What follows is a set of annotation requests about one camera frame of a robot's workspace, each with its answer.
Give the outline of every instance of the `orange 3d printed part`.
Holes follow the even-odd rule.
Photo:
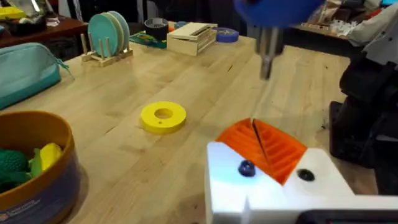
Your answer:
[[[307,149],[281,130],[249,118],[223,131],[216,141],[225,143],[282,185]]]

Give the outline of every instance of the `teal pencil case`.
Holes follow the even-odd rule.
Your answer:
[[[0,49],[0,110],[58,83],[59,65],[68,69],[39,43]]]

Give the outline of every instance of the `wooden dish rack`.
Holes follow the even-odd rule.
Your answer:
[[[105,51],[104,51],[103,42],[101,39],[98,40],[98,44],[101,47],[101,53],[98,54],[97,52],[95,52],[95,50],[93,48],[93,38],[91,36],[91,33],[88,33],[88,40],[90,42],[90,51],[88,52],[85,35],[80,34],[80,38],[81,38],[81,44],[83,46],[83,54],[81,55],[81,59],[84,62],[87,62],[89,60],[97,60],[100,67],[105,67],[105,66],[111,65],[114,62],[117,62],[123,58],[132,56],[132,49],[130,49],[130,45],[128,44],[126,49],[122,49],[122,51],[118,52],[116,55],[113,55],[110,57],[105,57],[104,56]],[[108,55],[112,55],[111,47],[109,46],[109,38],[108,37],[106,38],[106,49],[105,50],[107,50]]]

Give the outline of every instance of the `yellow toy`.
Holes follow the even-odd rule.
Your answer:
[[[182,106],[168,101],[151,103],[141,111],[142,127],[156,134],[168,134],[179,130],[186,117],[187,113]]]
[[[0,7],[0,19],[20,19],[25,17],[24,11],[16,7]]]
[[[40,158],[42,159],[42,171],[48,169],[53,163],[55,163],[62,154],[61,147],[54,143],[45,145],[40,150]]]

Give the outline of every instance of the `green toy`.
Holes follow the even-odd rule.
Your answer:
[[[30,180],[24,153],[0,149],[0,194]]]
[[[40,158],[40,149],[34,149],[34,151],[35,151],[35,157],[33,157],[33,159],[29,161],[30,176],[32,178],[37,177],[43,172],[42,160]]]
[[[0,173],[0,194],[30,180],[29,174],[25,172]]]
[[[15,150],[0,149],[0,174],[28,171],[28,161],[24,153]]]

